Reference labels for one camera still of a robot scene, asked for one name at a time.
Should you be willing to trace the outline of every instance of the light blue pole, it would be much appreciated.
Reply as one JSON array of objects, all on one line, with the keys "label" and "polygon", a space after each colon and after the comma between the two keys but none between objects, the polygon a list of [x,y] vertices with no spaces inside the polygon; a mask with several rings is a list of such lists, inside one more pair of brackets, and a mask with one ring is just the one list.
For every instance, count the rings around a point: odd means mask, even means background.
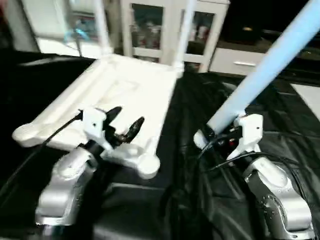
[{"label": "light blue pole", "polygon": [[208,121],[221,133],[276,78],[320,30],[320,0],[310,0],[251,72]]}]

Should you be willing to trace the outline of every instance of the white wall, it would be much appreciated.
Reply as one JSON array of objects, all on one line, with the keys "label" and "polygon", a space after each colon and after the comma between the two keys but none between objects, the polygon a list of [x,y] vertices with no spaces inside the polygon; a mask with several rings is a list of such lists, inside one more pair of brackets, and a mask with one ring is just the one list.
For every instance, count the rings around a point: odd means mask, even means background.
[{"label": "white wall", "polygon": [[38,52],[36,39],[21,2],[19,0],[7,1],[4,14],[13,36],[14,48],[19,51]]},{"label": "white wall", "polygon": [[[38,37],[63,39],[66,23],[65,0],[22,0],[24,10],[32,29]],[[70,0],[72,10],[93,13],[92,0]],[[104,0],[104,6],[111,20],[110,39],[113,47],[119,47],[121,36],[121,14],[119,0]]]},{"label": "white wall", "polygon": [[63,19],[62,1],[22,0],[35,35],[60,39],[64,37],[66,23]]}]

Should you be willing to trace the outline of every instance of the wrinkled black fabric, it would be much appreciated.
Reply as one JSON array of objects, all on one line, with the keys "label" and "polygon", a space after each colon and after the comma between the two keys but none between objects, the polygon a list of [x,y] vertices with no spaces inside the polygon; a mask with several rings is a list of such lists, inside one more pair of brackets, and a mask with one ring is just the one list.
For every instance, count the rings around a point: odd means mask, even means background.
[{"label": "wrinkled black fabric", "polygon": [[[0,185],[32,149],[18,146],[11,133],[32,121],[92,59],[54,54],[18,53],[2,62],[1,119],[3,159]],[[220,107],[240,78],[186,73],[179,79],[166,115],[157,154],[157,176],[142,180],[129,168],[106,164],[92,182],[93,196],[84,201],[72,239],[208,239],[258,240],[268,236],[259,205],[236,169],[211,174],[202,170],[223,161],[218,154],[195,157],[193,135]],[[251,104],[248,113],[262,114],[260,147],[301,164],[298,172],[315,224],[320,229],[320,123],[294,89],[278,79]],[[39,239],[34,213],[54,163],[65,152],[46,148],[19,174],[0,199],[0,237]]]},{"label": "wrinkled black fabric", "polygon": [[[194,133],[219,108],[236,85],[237,81],[230,78],[210,74],[199,75],[197,81],[190,80],[182,93],[184,102],[181,103],[182,115],[188,117],[181,118],[180,125],[188,125],[188,130]],[[262,151],[291,158],[303,165],[303,169],[296,165],[291,167],[301,178],[313,220],[317,229],[320,229],[318,119],[294,89],[280,79],[268,87],[246,111],[264,117],[263,139],[259,144]],[[177,172],[180,174],[176,191],[180,192],[180,196],[176,197],[176,201],[180,203],[178,215],[183,223],[180,226],[183,229],[180,231],[182,236],[191,239],[189,236],[196,233],[197,236],[218,240],[269,239],[261,207],[244,184],[240,173],[230,168],[202,173],[224,159],[219,154],[209,153],[197,162],[199,151],[194,147],[192,138],[190,134],[181,139],[180,145],[183,147],[177,163],[180,167]],[[201,222],[206,223],[204,226],[197,224]]]}]

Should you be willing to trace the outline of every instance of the drawer handle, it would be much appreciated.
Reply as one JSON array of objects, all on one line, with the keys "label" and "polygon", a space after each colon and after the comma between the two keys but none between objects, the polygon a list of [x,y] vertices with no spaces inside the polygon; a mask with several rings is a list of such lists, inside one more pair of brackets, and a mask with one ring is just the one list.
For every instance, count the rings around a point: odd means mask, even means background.
[{"label": "drawer handle", "polygon": [[255,63],[250,63],[250,62],[243,62],[243,61],[235,61],[234,64],[236,65],[243,65],[243,66],[250,66],[250,67],[255,67]]}]

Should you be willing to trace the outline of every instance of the white cylinder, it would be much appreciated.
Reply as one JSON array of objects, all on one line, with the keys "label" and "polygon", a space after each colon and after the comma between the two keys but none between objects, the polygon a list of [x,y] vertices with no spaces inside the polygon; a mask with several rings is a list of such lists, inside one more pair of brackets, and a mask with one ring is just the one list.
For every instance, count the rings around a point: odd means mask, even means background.
[{"label": "white cylinder", "polygon": [[276,78],[320,30],[320,0],[310,0],[266,53],[260,64],[241,82],[208,125],[221,133]]},{"label": "white cylinder", "polygon": [[108,26],[106,21],[105,6],[103,0],[93,0],[95,26],[98,35],[99,44],[102,55],[111,54],[113,52],[110,46]]},{"label": "white cylinder", "polygon": [[187,2],[181,27],[180,39],[175,54],[175,59],[173,61],[174,67],[180,68],[184,65],[184,54],[189,43],[189,34],[191,32],[192,23],[194,20],[196,4],[197,0],[188,0]]}]

